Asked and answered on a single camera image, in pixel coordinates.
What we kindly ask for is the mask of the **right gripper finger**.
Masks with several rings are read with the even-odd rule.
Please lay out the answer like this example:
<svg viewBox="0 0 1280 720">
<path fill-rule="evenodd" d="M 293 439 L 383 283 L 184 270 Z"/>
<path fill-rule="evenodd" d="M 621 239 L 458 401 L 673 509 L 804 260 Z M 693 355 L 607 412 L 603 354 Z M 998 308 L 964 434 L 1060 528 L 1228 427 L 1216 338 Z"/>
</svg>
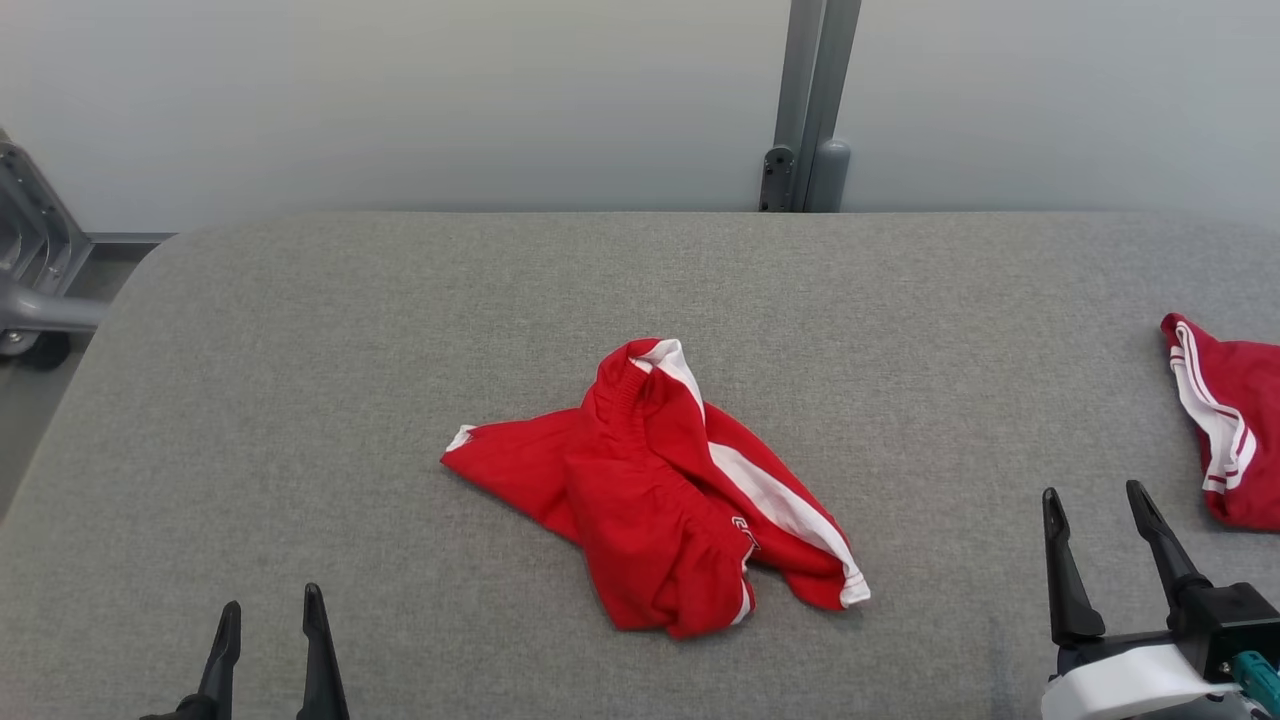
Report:
<svg viewBox="0 0 1280 720">
<path fill-rule="evenodd" d="M 1212 583 L 1192 561 L 1143 483 L 1130 479 L 1125 491 L 1135 528 L 1155 560 L 1169 611 L 1181 612 L 1188 591 L 1210 588 Z"/>
<path fill-rule="evenodd" d="M 1044 489 L 1041 507 L 1051 639 L 1059 648 L 1100 641 L 1105 620 L 1087 593 L 1070 547 L 1070 523 L 1053 487 Z"/>
</svg>

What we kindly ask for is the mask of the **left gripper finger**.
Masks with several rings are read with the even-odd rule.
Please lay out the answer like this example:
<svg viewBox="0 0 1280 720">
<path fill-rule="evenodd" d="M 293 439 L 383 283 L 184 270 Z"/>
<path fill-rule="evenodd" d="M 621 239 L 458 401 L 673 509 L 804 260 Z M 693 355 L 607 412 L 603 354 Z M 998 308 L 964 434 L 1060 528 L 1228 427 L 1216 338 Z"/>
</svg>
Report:
<svg viewBox="0 0 1280 720">
<path fill-rule="evenodd" d="M 193 701 L 193 719 L 232 719 L 234 670 L 239 656 L 241 605 L 230 601 L 219 618 Z"/>
<path fill-rule="evenodd" d="M 302 705 L 296 717 L 349 719 L 326 605 L 316 583 L 303 588 L 302 632 L 308 647 Z"/>
</svg>

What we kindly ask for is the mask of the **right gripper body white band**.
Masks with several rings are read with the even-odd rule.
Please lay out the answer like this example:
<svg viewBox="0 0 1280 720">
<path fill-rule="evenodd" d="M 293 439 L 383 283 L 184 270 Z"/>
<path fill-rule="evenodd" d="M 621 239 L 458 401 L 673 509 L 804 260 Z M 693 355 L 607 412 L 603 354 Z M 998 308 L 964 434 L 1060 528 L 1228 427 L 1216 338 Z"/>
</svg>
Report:
<svg viewBox="0 0 1280 720">
<path fill-rule="evenodd" d="M 1251 632 L 1151 632 L 1106 635 L 1098 628 L 1052 632 L 1057 673 L 1039 702 L 1042 719 L 1248 719 L 1233 675 Z"/>
</svg>

